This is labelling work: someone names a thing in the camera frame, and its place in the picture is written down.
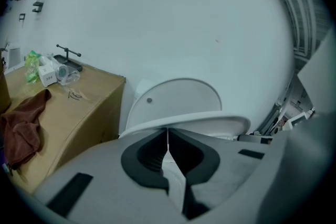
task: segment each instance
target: brown cloth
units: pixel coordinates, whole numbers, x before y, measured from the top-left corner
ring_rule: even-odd
[[[27,163],[40,150],[38,116],[50,98],[49,90],[43,90],[24,100],[12,112],[1,115],[5,157],[11,169],[16,170],[21,164]]]

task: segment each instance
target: toilet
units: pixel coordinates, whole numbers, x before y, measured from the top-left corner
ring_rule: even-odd
[[[219,94],[208,83],[178,78],[156,84],[136,99],[126,130],[119,139],[162,127],[184,129],[226,139],[230,143],[234,136],[247,133],[250,121],[243,116],[223,112]],[[185,177],[169,152],[169,142],[162,172],[169,181],[169,198],[182,211]]]

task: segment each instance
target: toilet lid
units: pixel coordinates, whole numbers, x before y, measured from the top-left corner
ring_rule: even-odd
[[[171,79],[151,87],[135,101],[126,129],[157,119],[220,110],[221,98],[208,83],[192,78]]]
[[[184,129],[214,137],[233,138],[236,135],[246,134],[250,127],[250,121],[243,116],[231,115],[223,111],[192,113],[139,124],[125,130],[120,138],[162,127]]]

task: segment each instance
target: white small box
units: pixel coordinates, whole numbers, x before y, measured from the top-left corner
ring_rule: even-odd
[[[38,67],[38,75],[44,87],[57,82],[56,73],[50,65]]]

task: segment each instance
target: brown cardboard box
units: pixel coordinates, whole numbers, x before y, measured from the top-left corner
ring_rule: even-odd
[[[2,56],[0,51],[0,114],[4,113],[10,104],[11,99],[8,93],[7,82],[4,75]]]
[[[41,81],[25,83],[25,68],[6,75],[11,111],[27,97],[44,89]],[[125,78],[83,66],[80,79],[69,87],[58,83],[47,88],[51,99],[40,115],[43,147],[28,163],[9,176],[14,184],[32,193],[58,167],[86,149],[117,139]]]

